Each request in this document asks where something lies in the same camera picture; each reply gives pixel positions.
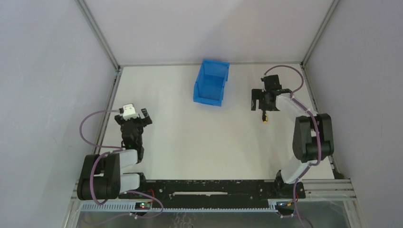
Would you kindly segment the black yellow screwdriver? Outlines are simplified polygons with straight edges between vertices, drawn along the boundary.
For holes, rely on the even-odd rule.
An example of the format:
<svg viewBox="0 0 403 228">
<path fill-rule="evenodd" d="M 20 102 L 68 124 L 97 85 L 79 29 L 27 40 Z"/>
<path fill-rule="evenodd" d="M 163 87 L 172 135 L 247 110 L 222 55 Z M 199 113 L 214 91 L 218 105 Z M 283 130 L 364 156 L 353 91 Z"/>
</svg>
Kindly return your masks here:
<svg viewBox="0 0 403 228">
<path fill-rule="evenodd" d="M 268 122 L 268 116 L 267 116 L 267 112 L 265 110 L 262 110 L 262 121 L 263 121 L 263 123 Z"/>
</svg>

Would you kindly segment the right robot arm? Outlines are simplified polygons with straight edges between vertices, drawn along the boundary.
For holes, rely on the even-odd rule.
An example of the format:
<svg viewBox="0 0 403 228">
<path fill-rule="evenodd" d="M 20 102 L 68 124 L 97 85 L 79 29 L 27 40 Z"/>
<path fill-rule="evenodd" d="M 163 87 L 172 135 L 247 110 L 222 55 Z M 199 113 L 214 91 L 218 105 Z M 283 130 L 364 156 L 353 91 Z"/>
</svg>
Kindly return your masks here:
<svg viewBox="0 0 403 228">
<path fill-rule="evenodd" d="M 319 114 L 300 102 L 290 89 L 282 87 L 278 75 L 261 78 L 263 89 L 252 89 L 251 110 L 262 111 L 262 121 L 268 121 L 268 112 L 284 112 L 294 123 L 292 151 L 294 156 L 287 167 L 277 174 L 280 186 L 294 184 L 302 179 L 312 166 L 334 153 L 332 120 L 328 114 Z"/>
</svg>

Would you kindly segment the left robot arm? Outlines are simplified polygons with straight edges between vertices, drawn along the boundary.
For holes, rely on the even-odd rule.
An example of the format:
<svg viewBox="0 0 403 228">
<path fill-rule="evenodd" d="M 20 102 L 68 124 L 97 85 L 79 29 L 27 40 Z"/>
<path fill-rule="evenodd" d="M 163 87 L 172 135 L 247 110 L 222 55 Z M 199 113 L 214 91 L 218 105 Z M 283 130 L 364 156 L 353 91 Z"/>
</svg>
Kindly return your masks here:
<svg viewBox="0 0 403 228">
<path fill-rule="evenodd" d="M 124 172 L 123 169 L 143 160 L 144 128 L 152 124 L 147 109 L 139 115 L 131 104 L 114 110 L 120 127 L 121 145 L 112 152 L 87 155 L 80 173 L 77 196 L 80 200 L 93 200 L 102 205 L 116 199 L 120 193 L 140 189 L 145 184 L 142 172 Z"/>
</svg>

